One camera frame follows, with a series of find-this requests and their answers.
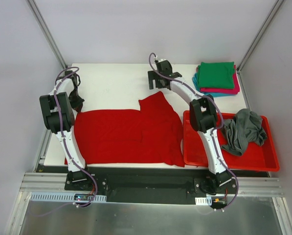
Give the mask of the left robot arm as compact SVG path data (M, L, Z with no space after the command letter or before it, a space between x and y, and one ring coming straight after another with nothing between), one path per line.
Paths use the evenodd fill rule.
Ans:
M87 164L74 134L76 116L85 101L78 94L80 83L76 71L64 70L57 76L53 90L40 96L39 102L46 129L55 135L63 149L68 167L67 182L88 190L93 179L86 172Z

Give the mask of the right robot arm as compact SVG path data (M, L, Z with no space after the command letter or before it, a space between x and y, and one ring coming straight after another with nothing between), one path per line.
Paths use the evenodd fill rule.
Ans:
M154 53L149 55L151 71L148 72L149 89L167 88L179 95L188 105L190 125L198 132L208 160L209 175L199 183L199 189L210 195L216 195L226 189L232 180L227 163L221 152L217 130L224 124L214 98L194 90L178 72L173 72L171 63L158 59Z

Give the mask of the red t-shirt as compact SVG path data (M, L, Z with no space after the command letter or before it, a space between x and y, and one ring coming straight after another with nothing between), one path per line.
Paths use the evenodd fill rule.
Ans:
M87 164L160 164L184 167L179 115L157 92L140 109L93 110L76 116L74 134Z

